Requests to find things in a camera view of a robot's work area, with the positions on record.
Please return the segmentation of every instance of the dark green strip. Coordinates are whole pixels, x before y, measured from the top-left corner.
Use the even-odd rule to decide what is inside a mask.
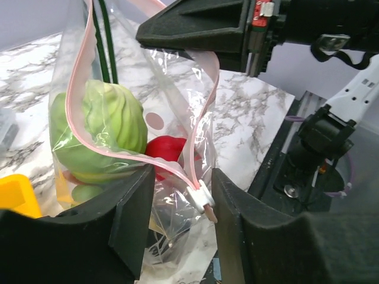
[[[101,73],[102,73],[102,80],[105,83],[110,83],[110,77],[109,77],[109,72],[108,72],[108,65],[107,65],[107,58],[105,57],[104,53],[104,46],[102,44],[102,39],[101,39],[101,33],[100,33],[100,28],[99,28],[99,23],[97,21],[97,15],[95,12],[95,6],[94,6],[94,25],[96,28],[96,39],[97,39],[97,50],[99,52],[99,59],[100,59],[100,66],[101,66]]]
[[[112,71],[113,84],[118,84],[117,65],[116,65],[116,59],[114,55],[112,31],[111,31],[111,24],[108,17],[107,6],[104,0],[98,0],[98,1],[101,8],[102,18],[104,19],[105,37],[107,38],[108,53],[109,53],[111,71]]]

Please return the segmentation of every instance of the gray wall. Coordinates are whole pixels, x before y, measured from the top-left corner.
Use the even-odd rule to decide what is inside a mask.
[[[71,0],[0,0],[0,50],[19,46],[63,30]],[[136,21],[143,16],[133,9],[126,0],[121,9]],[[170,4],[174,0],[163,0]],[[351,53],[358,60],[359,53]],[[268,72],[260,78],[296,97],[305,91],[314,92],[325,98],[344,87],[356,74],[354,69],[337,59],[326,63],[317,62],[306,46],[285,44],[275,48]],[[379,121],[374,109],[379,108],[379,100],[367,115],[370,121]]]

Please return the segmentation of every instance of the white zipper slider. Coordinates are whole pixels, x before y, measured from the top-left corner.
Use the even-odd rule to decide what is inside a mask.
[[[209,205],[214,207],[215,203],[212,194],[201,179],[199,180],[199,184],[200,188],[196,191],[187,186],[187,192],[192,199],[192,205],[195,206],[200,214],[203,214],[205,213],[204,206]]]

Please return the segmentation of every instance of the marble table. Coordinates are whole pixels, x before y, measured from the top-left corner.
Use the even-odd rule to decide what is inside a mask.
[[[0,164],[0,177],[31,180],[44,215],[55,216],[53,160],[48,129],[50,81],[61,35],[51,35],[0,53],[0,105],[17,112],[20,131]],[[116,53],[128,52],[128,45]],[[258,171],[294,97],[256,78],[221,72],[214,110],[217,166],[247,189]],[[157,280],[143,272],[139,284],[200,283],[217,246],[214,225],[204,221],[195,249],[175,276]]]

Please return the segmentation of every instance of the pink circle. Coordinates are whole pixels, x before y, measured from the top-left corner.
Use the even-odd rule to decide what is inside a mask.
[[[165,123],[162,117],[160,117],[155,112],[149,112],[148,114],[146,114],[145,120],[148,126],[150,126],[151,128],[154,128],[155,130],[162,130],[163,127],[165,126]]]

